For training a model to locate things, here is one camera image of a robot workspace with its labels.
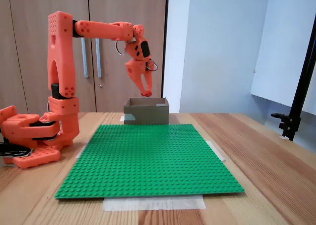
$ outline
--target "metal handle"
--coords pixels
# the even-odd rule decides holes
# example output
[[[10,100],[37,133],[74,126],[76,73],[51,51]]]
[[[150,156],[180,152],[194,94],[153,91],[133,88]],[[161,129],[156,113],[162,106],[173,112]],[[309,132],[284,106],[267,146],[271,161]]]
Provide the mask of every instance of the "metal handle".
[[[97,51],[97,69],[98,69],[98,77],[102,78],[102,73],[101,73],[101,60],[100,60],[100,42],[99,39],[95,39],[95,48]]]
[[[85,78],[89,78],[88,75],[88,67],[87,67],[87,54],[85,52],[85,39],[81,38],[81,46],[82,46],[82,58],[83,58],[83,73]]]

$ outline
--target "brown cardboard box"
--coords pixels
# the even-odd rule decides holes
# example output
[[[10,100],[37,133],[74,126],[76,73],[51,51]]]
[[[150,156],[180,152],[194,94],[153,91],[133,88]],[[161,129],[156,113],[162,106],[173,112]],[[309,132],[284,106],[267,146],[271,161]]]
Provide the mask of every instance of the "brown cardboard box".
[[[124,124],[169,124],[166,98],[130,98],[124,105]]]

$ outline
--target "wooden table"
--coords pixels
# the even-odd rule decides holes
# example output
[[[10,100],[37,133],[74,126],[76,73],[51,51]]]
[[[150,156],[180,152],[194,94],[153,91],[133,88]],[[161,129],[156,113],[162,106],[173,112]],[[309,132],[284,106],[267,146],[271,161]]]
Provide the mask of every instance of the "wooden table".
[[[55,200],[98,125],[122,124],[121,116],[81,113],[80,134],[60,161],[28,170],[1,168],[0,224],[316,224],[316,155],[242,114],[171,114],[170,123],[193,124],[211,140],[243,194],[204,196],[204,210],[104,212],[102,199]]]

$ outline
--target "wooden cabinet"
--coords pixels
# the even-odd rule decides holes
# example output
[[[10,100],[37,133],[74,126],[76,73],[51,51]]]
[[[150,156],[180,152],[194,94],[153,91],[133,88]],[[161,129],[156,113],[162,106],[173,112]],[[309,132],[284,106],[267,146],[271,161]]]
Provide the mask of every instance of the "wooden cabinet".
[[[88,0],[10,0],[16,45],[29,113],[46,111],[48,96],[48,15],[58,10],[73,19],[89,19]],[[83,74],[80,38],[73,39],[77,92],[81,112],[95,112],[91,45],[86,42],[90,78]]]
[[[19,112],[43,114],[48,96],[48,15],[58,10],[74,20],[126,21],[142,24],[152,59],[153,97],[161,95],[165,0],[1,0],[0,108],[15,104]],[[80,38],[73,39],[76,97],[81,112],[121,112],[130,97],[141,97],[129,79],[127,54],[119,56],[115,42],[100,39],[102,77],[98,77],[95,39],[85,39],[88,78],[84,77]]]
[[[125,21],[145,27],[152,59],[159,66],[153,72],[153,97],[161,96],[165,0],[89,0],[90,19],[99,22]],[[122,112],[130,97],[141,97],[140,90],[129,79],[125,63],[127,54],[119,56],[115,42],[100,40],[102,77],[98,77],[96,47],[92,46],[96,107],[98,112]]]
[[[15,105],[27,113],[9,0],[0,0],[0,20],[0,109]]]

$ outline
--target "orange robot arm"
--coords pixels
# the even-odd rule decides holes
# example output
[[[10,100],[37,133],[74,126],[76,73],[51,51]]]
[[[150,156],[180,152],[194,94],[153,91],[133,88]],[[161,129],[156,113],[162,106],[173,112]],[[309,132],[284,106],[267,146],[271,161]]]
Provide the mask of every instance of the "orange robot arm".
[[[127,62],[126,70],[130,79],[140,89],[143,96],[149,97],[152,92],[151,55],[147,40],[143,37],[144,26],[132,25],[127,22],[100,23],[80,20],[74,24],[76,35],[85,38],[107,38],[116,41],[125,41],[126,52],[133,58]],[[145,90],[141,75],[144,75],[147,84]]]

